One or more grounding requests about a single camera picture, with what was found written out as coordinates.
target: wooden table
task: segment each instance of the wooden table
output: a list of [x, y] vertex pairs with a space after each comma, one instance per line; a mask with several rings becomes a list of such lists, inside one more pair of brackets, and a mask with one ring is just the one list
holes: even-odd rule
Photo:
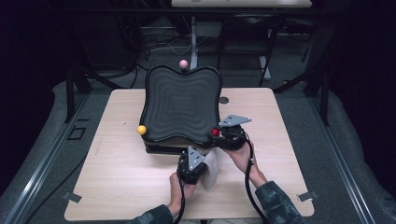
[[[259, 167], [303, 216], [312, 216], [313, 204], [296, 197], [307, 188], [272, 91], [222, 89], [221, 96], [230, 100], [219, 105], [221, 119], [231, 113], [252, 118], [243, 128], [255, 145]], [[144, 103], [145, 90], [111, 93], [74, 190], [82, 198], [79, 203], [69, 202], [67, 220], [132, 219], [169, 203], [169, 175], [176, 171], [178, 156], [146, 153], [136, 132]], [[244, 175], [227, 154], [220, 149], [217, 153], [216, 184], [211, 190], [199, 185], [183, 218], [258, 217], [246, 194]]]
[[310, 0], [172, 0], [172, 7], [311, 7]]

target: yellow ball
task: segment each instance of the yellow ball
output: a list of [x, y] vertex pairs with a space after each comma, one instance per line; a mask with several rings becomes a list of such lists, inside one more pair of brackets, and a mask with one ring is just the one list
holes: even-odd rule
[[141, 135], [145, 134], [147, 130], [148, 130], [148, 129], [147, 129], [146, 126], [144, 126], [144, 125], [139, 125], [139, 127], [137, 127], [137, 132], [138, 132], [139, 134], [141, 134]]

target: hand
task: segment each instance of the hand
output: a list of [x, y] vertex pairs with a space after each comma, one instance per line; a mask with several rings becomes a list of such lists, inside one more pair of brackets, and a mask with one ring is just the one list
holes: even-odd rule
[[[258, 188], [259, 186], [265, 184], [267, 182], [267, 179], [257, 165], [256, 156], [254, 154], [254, 145], [251, 141], [250, 144], [253, 147], [253, 165], [250, 169], [249, 179], [253, 183], [253, 185]], [[238, 150], [223, 149], [223, 151], [227, 153], [231, 157], [231, 159], [233, 159], [233, 163], [235, 163], [236, 167], [238, 167], [240, 171], [242, 171], [244, 174], [247, 172], [248, 160], [250, 158], [250, 146], [248, 142], [246, 142]]]
[[[172, 213], [172, 217], [175, 217], [180, 212], [181, 206], [181, 189], [178, 183], [177, 173], [173, 173], [169, 176], [169, 182], [171, 184], [171, 202], [168, 204], [168, 208]], [[186, 202], [192, 198], [196, 188], [196, 185], [184, 185], [184, 198]]]

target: gray carpet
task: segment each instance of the gray carpet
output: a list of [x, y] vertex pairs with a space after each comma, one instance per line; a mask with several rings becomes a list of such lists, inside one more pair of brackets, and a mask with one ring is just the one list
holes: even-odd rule
[[[209, 42], [205, 41], [199, 48], [200, 58], [198, 64], [215, 65], [216, 41], [214, 39]], [[281, 85], [283, 80], [291, 79], [301, 74], [304, 71], [305, 64], [301, 63], [300, 60], [302, 59], [305, 46], [306, 43], [300, 40], [279, 38], [269, 66], [273, 79], [269, 82], [264, 82], [263, 86], [273, 89]], [[152, 51], [148, 60], [142, 60], [140, 63], [147, 68], [156, 63], [170, 63], [177, 66], [181, 59], [189, 61], [190, 53], [179, 55], [171, 49], [162, 49]], [[228, 62], [224, 60], [223, 66], [232, 67], [233, 60]], [[254, 70], [251, 69], [240, 69], [237, 72], [229, 72], [230, 70], [227, 69], [221, 69], [220, 71], [223, 74], [223, 87], [257, 87], [260, 80], [260, 73], [253, 73], [252, 71]], [[134, 88], [144, 88], [145, 73], [143, 69], [139, 70]], [[129, 87], [134, 76], [135, 73], [132, 73], [124, 77], [114, 78], [112, 81], [123, 87]], [[85, 133], [80, 140], [63, 141], [62, 150], [40, 191], [35, 196], [24, 220], [32, 215], [33, 211], [42, 202], [45, 202], [29, 223], [68, 223], [64, 220], [64, 210], [67, 206], [67, 201], [62, 198], [62, 195], [67, 191], [73, 191], [81, 166], [47, 200], [46, 197], [77, 167], [91, 145], [110, 94], [109, 89], [101, 83], [91, 80], [91, 84], [94, 87], [94, 91], [88, 96], [86, 104], [78, 112], [72, 124], [72, 127], [76, 126], [76, 128], [85, 129]], [[314, 113], [316, 111], [312, 110], [308, 100], [302, 94], [303, 87], [304, 83], [301, 83], [289, 91], [277, 94], [276, 100], [308, 190], [315, 190], [319, 194], [319, 197], [314, 200], [316, 212], [312, 217], [308, 217], [307, 220], [310, 223], [361, 223], [343, 180], [334, 165], [327, 139], [315, 119]], [[35, 168], [48, 150], [51, 149], [57, 134], [64, 125], [63, 121], [66, 111], [64, 83], [57, 86], [54, 92], [56, 93], [56, 102], [48, 123], [37, 139], [24, 165], [0, 199], [1, 223], [5, 222], [9, 212], [34, 173]], [[330, 96], [329, 122], [332, 133], [342, 149], [347, 164], [361, 188], [361, 192], [373, 213], [376, 223], [396, 223], [396, 220], [387, 213], [390, 211], [387, 208], [394, 206], [394, 201], [376, 183], [375, 177], [364, 163], [359, 138], [350, 124], [342, 104], [333, 94]], [[72, 134], [70, 137], [79, 137], [78, 132], [74, 132], [74, 135]], [[258, 219], [211, 220], [209, 223], [236, 224], [260, 223], [260, 221]]]

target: pink ball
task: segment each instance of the pink ball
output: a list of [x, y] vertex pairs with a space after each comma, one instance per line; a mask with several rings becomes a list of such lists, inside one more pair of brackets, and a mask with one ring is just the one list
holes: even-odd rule
[[183, 68], [186, 69], [187, 66], [189, 66], [189, 63], [186, 60], [181, 60], [180, 63], [178, 63], [178, 65]]

